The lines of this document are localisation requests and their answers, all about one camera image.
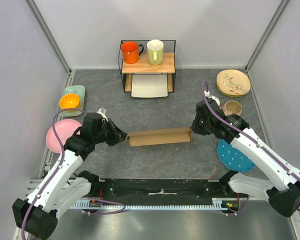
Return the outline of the brown cardboard box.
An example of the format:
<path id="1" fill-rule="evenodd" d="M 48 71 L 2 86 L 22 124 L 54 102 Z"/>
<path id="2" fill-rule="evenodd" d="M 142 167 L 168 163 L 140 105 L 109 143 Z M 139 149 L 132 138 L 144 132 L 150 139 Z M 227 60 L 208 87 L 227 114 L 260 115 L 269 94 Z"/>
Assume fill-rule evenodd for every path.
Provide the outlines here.
<path id="1" fill-rule="evenodd" d="M 126 140 L 131 147 L 188 143 L 192 141 L 192 131 L 190 127 L 132 131 Z"/>

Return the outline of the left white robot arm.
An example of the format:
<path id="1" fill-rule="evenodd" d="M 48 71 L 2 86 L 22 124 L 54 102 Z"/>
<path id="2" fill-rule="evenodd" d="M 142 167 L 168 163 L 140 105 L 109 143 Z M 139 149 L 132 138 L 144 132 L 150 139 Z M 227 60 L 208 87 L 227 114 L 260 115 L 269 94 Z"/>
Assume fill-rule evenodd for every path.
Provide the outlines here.
<path id="1" fill-rule="evenodd" d="M 100 191 L 99 177 L 88 171 L 79 174 L 68 187 L 65 184 L 97 144 L 115 146 L 126 137 L 101 111 L 87 113 L 82 126 L 61 144 L 61 154 L 41 183 L 26 199 L 18 198 L 13 203 L 14 220 L 22 239 L 26 239 L 26 234 L 48 239 L 73 204 L 86 195 L 96 196 Z"/>

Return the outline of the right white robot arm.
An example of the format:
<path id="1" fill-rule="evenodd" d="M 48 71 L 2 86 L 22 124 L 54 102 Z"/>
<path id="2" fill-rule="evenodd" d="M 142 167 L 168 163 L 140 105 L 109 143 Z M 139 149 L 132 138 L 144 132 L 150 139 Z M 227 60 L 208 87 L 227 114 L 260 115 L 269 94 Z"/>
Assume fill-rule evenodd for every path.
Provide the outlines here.
<path id="1" fill-rule="evenodd" d="M 225 197 L 246 194 L 268 202 L 284 217 L 300 208 L 300 169 L 294 167 L 265 144 L 240 116 L 225 116 L 213 99 L 204 98 L 195 106 L 191 129 L 198 135 L 224 140 L 245 154 L 267 177 L 262 180 L 232 170 L 219 191 Z"/>

